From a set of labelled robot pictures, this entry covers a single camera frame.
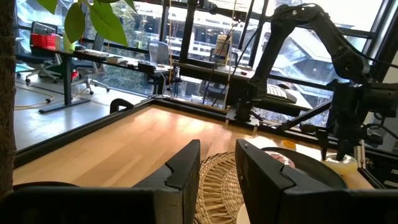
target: wicker mat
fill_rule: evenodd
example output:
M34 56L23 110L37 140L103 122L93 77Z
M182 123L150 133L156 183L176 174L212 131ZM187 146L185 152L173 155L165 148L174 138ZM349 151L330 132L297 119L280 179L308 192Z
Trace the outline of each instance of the wicker mat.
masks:
M221 153L204 160L200 167L195 223L235 224L243 203L235 153Z

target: tree trunk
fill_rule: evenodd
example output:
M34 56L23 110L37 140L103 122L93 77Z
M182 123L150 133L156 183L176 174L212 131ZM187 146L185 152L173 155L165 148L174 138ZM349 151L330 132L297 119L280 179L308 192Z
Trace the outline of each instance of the tree trunk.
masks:
M12 172L16 144L14 137L15 38L13 34L14 0L0 6L0 200L12 191Z

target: black robotic arm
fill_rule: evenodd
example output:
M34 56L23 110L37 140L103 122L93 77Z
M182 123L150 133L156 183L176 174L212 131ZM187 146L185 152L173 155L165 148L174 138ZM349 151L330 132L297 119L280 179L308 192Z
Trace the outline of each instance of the black robotic arm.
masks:
M267 93L267 77L277 59L285 39L296 26L310 24L331 55L331 61L339 77L350 80L329 83L334 88L326 128L306 125L303 132L315 133L320 140L322 158L325 159L328 135L338 138L338 154L341 160L360 145L361 139L369 139L366 126L361 127L368 111L384 117L395 117L398 105L398 84L371 83L369 64L354 51L329 15L316 4L279 6L271 18L271 36L262 54L254 76L248 81L241 97L235 118L250 120L253 102L263 99Z
M369 64L358 55L343 37L329 15L316 4L299 6L282 5L271 18L271 36L262 54L254 76L249 80L247 100L262 97L266 93L267 77L272 70L285 39L296 26L310 24L331 56L339 77L355 83L367 83Z

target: plant leaf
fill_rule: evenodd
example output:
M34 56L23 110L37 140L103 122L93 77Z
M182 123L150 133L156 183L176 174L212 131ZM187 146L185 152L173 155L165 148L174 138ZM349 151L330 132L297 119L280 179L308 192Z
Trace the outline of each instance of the plant leaf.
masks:
M134 5L133 0L124 0L124 1L132 8L132 10L134 10L134 12L137 13L136 6Z
M129 46L123 26L118 17L113 14L109 3L100 4L97 0L94 0L94 4L90 7L90 18L99 35L126 47Z
M65 33L71 43L78 40L86 28L86 19L81 11L80 5L76 2L70 6L68 14L65 18Z
M103 3L114 3L114 2L118 2L120 0L98 0L99 2L103 2Z
M40 5L42 5L46 10L55 14L55 9L57 8L58 0L36 0Z

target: wooden table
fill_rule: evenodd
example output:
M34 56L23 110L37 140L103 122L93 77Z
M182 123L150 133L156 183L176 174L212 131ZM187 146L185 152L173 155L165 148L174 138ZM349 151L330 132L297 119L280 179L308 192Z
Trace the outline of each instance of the wooden table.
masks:
M234 151L237 139L257 147L277 146L282 140L152 105L16 169L14 183L62 181L86 187L131 187L192 139L201 141L201 159ZM297 152L320 159L318 146L297 142ZM372 188L358 172L344 179L352 189Z

